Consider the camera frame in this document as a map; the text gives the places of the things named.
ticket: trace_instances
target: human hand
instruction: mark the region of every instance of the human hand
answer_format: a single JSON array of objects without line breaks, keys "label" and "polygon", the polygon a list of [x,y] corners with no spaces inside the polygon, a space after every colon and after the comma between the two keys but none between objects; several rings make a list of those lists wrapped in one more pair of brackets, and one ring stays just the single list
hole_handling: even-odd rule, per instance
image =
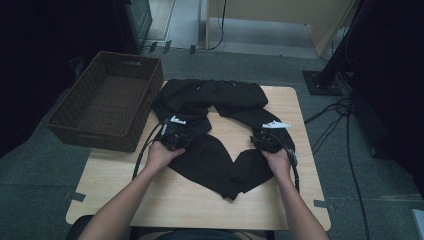
[{"label": "human hand", "polygon": [[168,166],[172,159],[178,157],[184,152],[184,148],[170,151],[160,141],[155,141],[149,146],[149,156],[147,157],[144,169],[151,170],[156,174]]},{"label": "human hand", "polygon": [[287,152],[284,148],[276,153],[269,153],[262,150],[261,153],[268,161],[268,165],[276,177],[279,176],[290,178],[291,164]]}]

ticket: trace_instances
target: left hand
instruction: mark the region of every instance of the left hand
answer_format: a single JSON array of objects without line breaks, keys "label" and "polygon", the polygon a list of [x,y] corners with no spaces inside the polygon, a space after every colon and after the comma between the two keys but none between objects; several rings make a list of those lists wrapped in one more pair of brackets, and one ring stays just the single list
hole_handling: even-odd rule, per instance
[{"label": "left hand", "polygon": [[184,148],[170,151],[160,141],[155,141],[149,146],[149,156],[144,169],[151,170],[156,174],[168,166],[172,159],[184,152]]}]

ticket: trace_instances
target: right arm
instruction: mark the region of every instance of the right arm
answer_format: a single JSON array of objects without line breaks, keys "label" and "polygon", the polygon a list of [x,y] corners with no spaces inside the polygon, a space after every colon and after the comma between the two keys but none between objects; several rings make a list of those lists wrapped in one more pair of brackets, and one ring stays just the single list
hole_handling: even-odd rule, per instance
[{"label": "right arm", "polygon": [[262,151],[274,173],[286,211],[290,234],[293,239],[329,239],[324,228],[309,210],[290,178],[290,160],[281,149],[271,154]]}]

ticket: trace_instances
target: light wood tabletop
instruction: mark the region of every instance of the light wood tabletop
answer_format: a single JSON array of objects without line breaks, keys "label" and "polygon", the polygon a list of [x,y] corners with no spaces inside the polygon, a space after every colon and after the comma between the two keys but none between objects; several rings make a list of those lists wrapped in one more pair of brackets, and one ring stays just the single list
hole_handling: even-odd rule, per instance
[{"label": "light wood tabletop", "polygon": [[[300,193],[325,230],[331,226],[326,208],[314,206],[324,201],[306,128],[296,92],[288,87],[262,87],[269,103],[265,107],[291,124],[288,129],[295,145],[300,176]],[[221,140],[233,160],[246,149],[253,148],[249,127],[233,119],[220,117],[210,109],[211,135]],[[125,187],[132,177],[142,145],[158,123],[151,112],[134,153],[93,149],[76,192],[86,195],[83,202],[72,200],[66,215],[74,223],[83,215],[95,214],[108,200]],[[141,161],[144,167],[147,150]],[[285,211],[274,178],[243,194],[234,201],[191,182],[170,168],[164,169],[150,185],[131,226],[217,228],[250,230],[287,230]]]}]

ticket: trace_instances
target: black cloth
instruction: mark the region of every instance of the black cloth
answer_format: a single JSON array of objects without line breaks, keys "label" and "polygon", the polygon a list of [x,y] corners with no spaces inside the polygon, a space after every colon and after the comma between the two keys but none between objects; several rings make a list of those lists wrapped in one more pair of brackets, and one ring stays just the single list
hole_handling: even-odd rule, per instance
[{"label": "black cloth", "polygon": [[[208,108],[214,106],[220,116],[235,119],[260,131],[262,124],[280,121],[263,107],[268,103],[262,88],[254,83],[214,80],[170,80],[155,98],[152,109],[159,121],[176,116],[186,121],[186,134],[192,139],[183,155],[175,158],[170,168],[234,200],[269,180],[273,174],[257,149],[240,153],[233,162],[222,143],[207,134],[211,124]],[[294,149],[286,129],[284,143]]]}]

